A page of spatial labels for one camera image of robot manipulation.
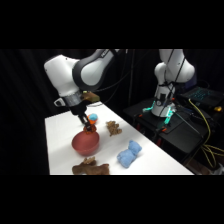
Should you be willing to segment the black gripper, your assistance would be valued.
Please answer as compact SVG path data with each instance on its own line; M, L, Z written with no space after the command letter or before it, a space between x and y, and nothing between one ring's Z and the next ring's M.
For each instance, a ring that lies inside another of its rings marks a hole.
M73 115L77 115L80 121L83 124L87 124L88 120L90 125L95 125L96 123L96 114L92 113L88 116L85 115L85 112L87 110L87 104L85 101L81 101L79 103L71 102L69 103L69 109L72 112Z

